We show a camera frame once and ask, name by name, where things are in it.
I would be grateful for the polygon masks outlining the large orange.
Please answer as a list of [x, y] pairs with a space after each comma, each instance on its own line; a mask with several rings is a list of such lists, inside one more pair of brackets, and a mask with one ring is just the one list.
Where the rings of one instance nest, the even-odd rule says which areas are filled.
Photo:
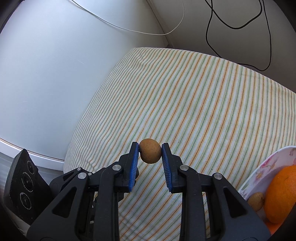
[[279, 229], [279, 227], [283, 224], [283, 221], [274, 223], [266, 218], [264, 223], [266, 224], [267, 228], [269, 229], [271, 235], [273, 235]]
[[264, 202], [266, 218], [282, 223], [295, 204], [295, 166], [280, 170], [267, 188]]

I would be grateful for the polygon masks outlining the brown kiwi front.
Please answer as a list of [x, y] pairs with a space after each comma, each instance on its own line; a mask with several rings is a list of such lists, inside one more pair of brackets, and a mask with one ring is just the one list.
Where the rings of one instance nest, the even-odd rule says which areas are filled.
[[146, 138], [140, 142], [139, 152], [142, 161], [147, 164], [158, 162], [162, 155], [161, 146], [151, 138]]

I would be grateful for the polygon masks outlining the striped table cloth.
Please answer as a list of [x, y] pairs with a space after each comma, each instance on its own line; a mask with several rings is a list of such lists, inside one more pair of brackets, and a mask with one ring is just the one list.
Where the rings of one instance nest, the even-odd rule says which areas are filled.
[[239, 190], [269, 156], [295, 146], [295, 93], [211, 55], [134, 48], [81, 116], [63, 170], [96, 172], [146, 138]]

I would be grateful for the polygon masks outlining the floral white plate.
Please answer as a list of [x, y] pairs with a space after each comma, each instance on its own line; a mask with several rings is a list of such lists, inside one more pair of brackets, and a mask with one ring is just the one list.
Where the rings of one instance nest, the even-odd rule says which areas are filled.
[[[258, 168], [247, 178], [239, 189], [239, 194], [247, 201], [255, 192], [264, 195], [275, 175], [287, 166], [295, 166], [295, 146], [287, 146], [277, 150], [269, 156]], [[264, 207], [258, 212], [262, 219], [266, 219]]]

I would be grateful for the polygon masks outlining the brown kiwi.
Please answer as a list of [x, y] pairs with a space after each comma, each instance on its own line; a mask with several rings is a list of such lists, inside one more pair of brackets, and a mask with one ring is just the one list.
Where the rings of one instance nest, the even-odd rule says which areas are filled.
[[139, 152], [142, 161], [147, 164], [158, 162], [162, 155], [161, 146], [151, 138], [146, 138], [140, 142]]
[[264, 195], [261, 192], [255, 192], [252, 194], [248, 200], [247, 203], [250, 205], [250, 207], [255, 211], [258, 212], [260, 209], [262, 209], [264, 205]]

